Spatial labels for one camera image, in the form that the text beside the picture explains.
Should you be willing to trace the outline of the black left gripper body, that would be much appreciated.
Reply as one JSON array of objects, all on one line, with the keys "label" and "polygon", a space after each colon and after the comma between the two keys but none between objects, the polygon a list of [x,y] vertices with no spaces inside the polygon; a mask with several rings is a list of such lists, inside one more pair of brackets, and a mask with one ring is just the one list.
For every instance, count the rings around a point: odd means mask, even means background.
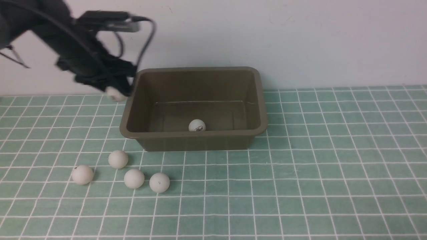
[{"label": "black left gripper body", "polygon": [[133,87],[128,78],[135,77],[137,67],[130,61],[111,54],[98,56],[85,50],[56,50],[56,53],[57,67],[73,73],[75,82],[103,92],[112,87],[122,95],[131,95]]}]

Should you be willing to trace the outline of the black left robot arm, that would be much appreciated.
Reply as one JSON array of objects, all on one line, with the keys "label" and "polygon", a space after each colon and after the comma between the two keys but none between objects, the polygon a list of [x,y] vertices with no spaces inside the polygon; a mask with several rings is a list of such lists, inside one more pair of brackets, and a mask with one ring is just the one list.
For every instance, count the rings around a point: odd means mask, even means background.
[{"label": "black left robot arm", "polygon": [[136,67],[113,56],[84,26],[75,23],[62,0],[2,0],[1,48],[32,31],[58,55],[57,67],[74,74],[74,81],[105,92],[115,88],[128,97]]}]

